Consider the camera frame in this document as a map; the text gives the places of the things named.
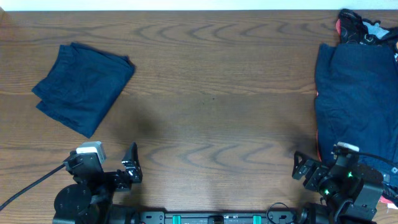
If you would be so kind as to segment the navy blue shorts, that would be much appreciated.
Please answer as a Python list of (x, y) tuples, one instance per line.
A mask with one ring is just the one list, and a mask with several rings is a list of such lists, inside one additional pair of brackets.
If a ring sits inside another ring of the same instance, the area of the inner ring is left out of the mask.
[(127, 56), (72, 42), (59, 47), (54, 65), (32, 92), (41, 112), (90, 138), (134, 72)]

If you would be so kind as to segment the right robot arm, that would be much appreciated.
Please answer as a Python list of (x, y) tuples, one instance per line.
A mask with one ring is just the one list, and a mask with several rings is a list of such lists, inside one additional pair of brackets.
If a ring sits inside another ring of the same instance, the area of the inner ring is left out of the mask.
[(336, 151), (335, 163), (327, 166), (301, 152), (294, 154), (292, 177), (305, 179), (303, 186), (321, 195), (325, 204), (307, 202), (294, 223), (373, 223), (382, 196), (382, 174), (358, 163), (358, 153)]

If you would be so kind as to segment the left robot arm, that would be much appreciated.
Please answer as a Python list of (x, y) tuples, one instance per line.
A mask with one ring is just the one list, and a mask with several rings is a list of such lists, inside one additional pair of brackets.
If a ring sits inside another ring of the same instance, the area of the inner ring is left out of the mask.
[(140, 184), (143, 174), (133, 142), (121, 164), (124, 170), (105, 172), (106, 154), (102, 142), (84, 142), (63, 161), (74, 184), (62, 189), (54, 201), (53, 223), (140, 223), (140, 215), (132, 207), (113, 203), (115, 192), (130, 191)]

